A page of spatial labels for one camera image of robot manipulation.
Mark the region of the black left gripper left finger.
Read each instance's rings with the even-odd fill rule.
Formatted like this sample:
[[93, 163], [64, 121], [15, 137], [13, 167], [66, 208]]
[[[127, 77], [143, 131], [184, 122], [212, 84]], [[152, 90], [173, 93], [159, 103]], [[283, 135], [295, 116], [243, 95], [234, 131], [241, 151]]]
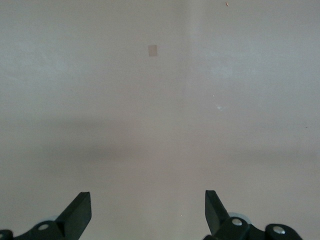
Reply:
[[42, 221], [19, 236], [14, 236], [9, 229], [2, 229], [0, 238], [2, 240], [78, 240], [91, 218], [91, 194], [80, 192], [55, 220]]

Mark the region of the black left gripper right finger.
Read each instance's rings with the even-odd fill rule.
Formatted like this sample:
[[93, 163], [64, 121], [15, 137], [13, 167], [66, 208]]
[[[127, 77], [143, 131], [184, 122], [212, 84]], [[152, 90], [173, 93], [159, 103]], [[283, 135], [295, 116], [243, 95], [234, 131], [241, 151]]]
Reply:
[[216, 191], [205, 191], [205, 218], [210, 230], [206, 240], [301, 240], [291, 227], [271, 223], [265, 230], [256, 228], [240, 216], [230, 216]]

